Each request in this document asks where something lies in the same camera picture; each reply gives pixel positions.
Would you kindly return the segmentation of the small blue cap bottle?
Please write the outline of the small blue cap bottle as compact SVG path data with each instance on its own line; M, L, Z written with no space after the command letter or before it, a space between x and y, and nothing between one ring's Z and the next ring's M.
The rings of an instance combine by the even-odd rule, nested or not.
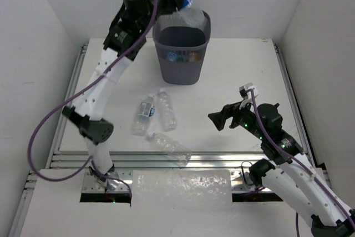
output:
M169 62L177 62L178 55L174 52L166 52L165 59Z

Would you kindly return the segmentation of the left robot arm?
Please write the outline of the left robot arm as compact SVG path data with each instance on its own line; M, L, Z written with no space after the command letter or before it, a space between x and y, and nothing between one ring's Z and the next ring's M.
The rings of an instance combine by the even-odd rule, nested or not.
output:
M173 14L191 0L123 0L103 42L100 59L89 83L62 114L84 138L89 171L101 183L117 178L107 140L114 126L103 118L107 102L124 71L146 43L146 35L160 15Z

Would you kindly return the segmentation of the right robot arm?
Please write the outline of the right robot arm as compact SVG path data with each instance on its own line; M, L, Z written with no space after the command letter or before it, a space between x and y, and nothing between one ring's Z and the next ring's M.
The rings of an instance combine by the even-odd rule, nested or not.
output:
M228 104L208 117L219 131L231 118L231 129L241 126L261 140L261 149L267 158L250 166L253 185L271 189L306 222L313 236L351 236L354 209L335 195L297 141L282 129L283 117L278 106L264 103L257 107L271 140L262 132L251 104L245 107L240 102Z

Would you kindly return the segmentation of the blue label water bottle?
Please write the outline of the blue label water bottle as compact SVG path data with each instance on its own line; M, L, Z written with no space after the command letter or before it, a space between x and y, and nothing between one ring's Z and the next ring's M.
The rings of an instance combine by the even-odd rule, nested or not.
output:
M192 0L184 0L178 14L189 27L202 28L206 23L203 11Z

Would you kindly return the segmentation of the clear crinkled water bottle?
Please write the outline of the clear crinkled water bottle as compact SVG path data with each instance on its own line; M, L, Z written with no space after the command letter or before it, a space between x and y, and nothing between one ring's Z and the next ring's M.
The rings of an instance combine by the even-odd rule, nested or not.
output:
M173 109L173 103L170 96L164 88L158 92L158 109L164 131L172 131L177 128L177 118Z

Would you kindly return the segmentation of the orange juice bottle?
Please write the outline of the orange juice bottle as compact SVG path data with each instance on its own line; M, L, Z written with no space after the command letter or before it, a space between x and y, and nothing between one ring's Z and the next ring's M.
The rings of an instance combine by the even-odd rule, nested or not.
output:
M198 62L200 60L200 56L198 53L193 52L189 54L188 59L189 62Z

